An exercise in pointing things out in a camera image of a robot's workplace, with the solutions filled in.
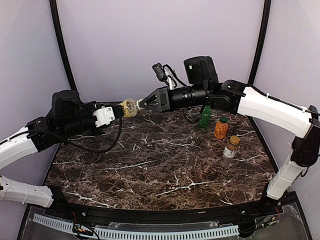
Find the clear plastic bottle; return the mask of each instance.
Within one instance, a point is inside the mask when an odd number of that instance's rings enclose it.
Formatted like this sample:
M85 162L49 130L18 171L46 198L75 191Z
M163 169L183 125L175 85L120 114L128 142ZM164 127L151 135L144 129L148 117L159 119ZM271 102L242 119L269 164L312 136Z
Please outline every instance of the clear plastic bottle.
M221 157L221 165L223 168L229 168L234 156L239 148L240 138L238 136L231 136L228 143L225 145L223 155Z
M200 128L206 129L209 125L209 120L211 118L211 107L205 106L201 115L201 119L198 122Z
M215 125L214 136L217 139L224 139L228 130L228 118L226 116L220 117Z

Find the bottle cap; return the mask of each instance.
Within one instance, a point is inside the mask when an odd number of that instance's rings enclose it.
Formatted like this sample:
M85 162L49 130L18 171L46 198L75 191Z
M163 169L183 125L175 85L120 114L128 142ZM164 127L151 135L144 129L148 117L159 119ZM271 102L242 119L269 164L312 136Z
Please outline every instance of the bottle cap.
M228 122L228 118L226 116L220 117L220 122L226 124Z
M238 145L240 143L240 138L238 136L231 136L230 143L232 145Z

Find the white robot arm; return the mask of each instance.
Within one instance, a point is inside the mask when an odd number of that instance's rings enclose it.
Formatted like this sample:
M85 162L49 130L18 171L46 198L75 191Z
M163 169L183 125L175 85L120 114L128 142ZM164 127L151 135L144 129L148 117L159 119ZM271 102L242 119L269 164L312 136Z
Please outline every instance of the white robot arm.
M296 137L292 143L292 154L264 192L271 202L280 199L298 176L317 161L320 147L317 108L294 105L270 96L253 85L235 80L219 83L213 60L209 56L187 59L184 67L190 86L157 88L139 103L140 107L168 112L207 105L231 114L258 118L293 133ZM158 79L165 82L164 69L157 67L153 70Z
M314 106L297 106L263 93L254 86L235 80L218 82L210 57L194 57L184 61L189 83L172 89L161 87L139 102L141 108L157 112L175 111L181 108L210 105L232 114L255 117L284 128L296 137L292 154L280 167L265 190L271 202L280 199L288 187L303 171L307 171L318 158L320 147L320 123ZM168 75L161 65L154 68L157 77L165 82ZM57 143L68 143L68 138L90 131L92 135L115 119L122 124L122 106L99 106L95 102L84 104L76 91L66 90L52 96L52 108L46 117L39 117L20 129L15 135L0 142L0 170L14 161L41 152ZM99 150L109 151L111 147ZM61 193L53 187L34 186L0 176L0 200L11 200L43 207L50 207Z
M55 93L52 101L47 117L35 119L0 142L0 170L25 156L64 142L74 134L91 131L99 135L102 128L123 116L120 106L97 107L95 102L83 104L79 94L71 90ZM55 191L50 187L30 185L0 175L0 200L48 208L54 202L54 195Z

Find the marble tabletop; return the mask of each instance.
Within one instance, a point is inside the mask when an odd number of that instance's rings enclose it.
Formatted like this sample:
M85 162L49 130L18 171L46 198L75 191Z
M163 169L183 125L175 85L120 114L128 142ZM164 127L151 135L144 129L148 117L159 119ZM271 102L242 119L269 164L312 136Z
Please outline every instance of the marble tabletop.
M196 118L199 108L187 110ZM217 120L228 117L224 139L214 137ZM101 136L80 134L77 144L105 149L118 131L114 122ZM223 149L232 135L240 148L229 168ZM61 145L45 185L61 187L70 203L131 210L182 210L259 200L275 171L246 116L211 112L208 128L189 124L182 111L141 111L124 118L118 144L107 153Z

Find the black frame pole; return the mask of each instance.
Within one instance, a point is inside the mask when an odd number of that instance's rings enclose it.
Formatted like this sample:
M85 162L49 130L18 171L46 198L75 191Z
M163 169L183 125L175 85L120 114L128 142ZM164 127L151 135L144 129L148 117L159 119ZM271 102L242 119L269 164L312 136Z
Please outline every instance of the black frame pole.
M262 49L264 47L266 32L267 32L267 26L268 26L268 20L269 20L269 14L270 14L270 8L271 8L271 0L264 0L264 6L263 6L263 14L262 14L262 20L261 20L261 26L260 26L260 32L258 37L258 42L256 44L256 50L253 58L253 63L251 67L250 76L248 79L248 84L253 85L255 82Z
M62 30L61 30L57 1L56 0L49 0L49 2L50 2L51 15L52 15L55 36L56 36L56 40L57 40L57 43L59 46L60 55L62 58L65 74L66 74L66 77L68 78L68 82L69 82L71 90L77 91L76 82L75 82L74 76L72 74L70 62L69 62L68 55L67 55L66 45L65 45L64 37L62 34Z

